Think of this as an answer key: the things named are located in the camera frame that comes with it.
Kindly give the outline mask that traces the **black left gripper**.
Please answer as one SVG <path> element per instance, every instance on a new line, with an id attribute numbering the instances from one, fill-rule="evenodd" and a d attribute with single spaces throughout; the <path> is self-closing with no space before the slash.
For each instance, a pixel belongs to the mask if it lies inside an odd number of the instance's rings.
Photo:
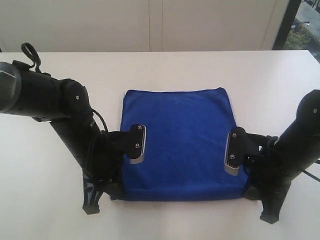
<path id="1" fill-rule="evenodd" d="M 106 186 L 106 193 L 113 200 L 123 200 L 125 187 L 122 177 L 124 152 L 115 147 L 115 143 L 124 134 L 120 131 L 101 131 L 91 141 L 86 162 L 82 167 L 83 204 L 82 209 L 87 215 L 100 212 L 99 200 L 101 190 Z"/>

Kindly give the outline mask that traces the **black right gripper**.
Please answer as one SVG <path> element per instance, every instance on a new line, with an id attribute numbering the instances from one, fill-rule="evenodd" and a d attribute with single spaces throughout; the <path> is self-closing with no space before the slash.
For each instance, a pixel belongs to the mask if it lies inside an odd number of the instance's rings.
<path id="1" fill-rule="evenodd" d="M 244 197 L 251 201 L 261 200 L 260 220 L 276 223 L 291 183 L 278 182 L 285 175 L 280 154 L 274 149 L 278 137 L 253 134 L 252 138 L 259 150 L 257 154 L 249 154 L 244 161 L 247 175 Z"/>

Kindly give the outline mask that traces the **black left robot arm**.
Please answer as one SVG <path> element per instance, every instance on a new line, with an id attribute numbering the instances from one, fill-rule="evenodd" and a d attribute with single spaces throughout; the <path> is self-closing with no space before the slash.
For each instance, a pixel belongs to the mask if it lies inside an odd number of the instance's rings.
<path id="1" fill-rule="evenodd" d="M 72 79 L 58 80 L 32 71 L 20 61 L 0 64 L 0 111 L 49 122 L 82 169 L 86 214 L 100 211 L 102 194 L 124 193 L 121 168 L 124 132 L 101 130 L 85 86 Z"/>

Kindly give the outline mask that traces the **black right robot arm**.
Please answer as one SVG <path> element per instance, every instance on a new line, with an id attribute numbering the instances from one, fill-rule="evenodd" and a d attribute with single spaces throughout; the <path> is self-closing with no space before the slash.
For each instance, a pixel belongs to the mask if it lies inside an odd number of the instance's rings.
<path id="1" fill-rule="evenodd" d="M 302 98 L 295 120 L 281 136 L 268 136 L 266 147 L 244 165 L 248 175 L 244 196 L 262 202 L 262 221 L 279 220 L 292 181 L 319 158 L 320 91 L 314 89 Z"/>

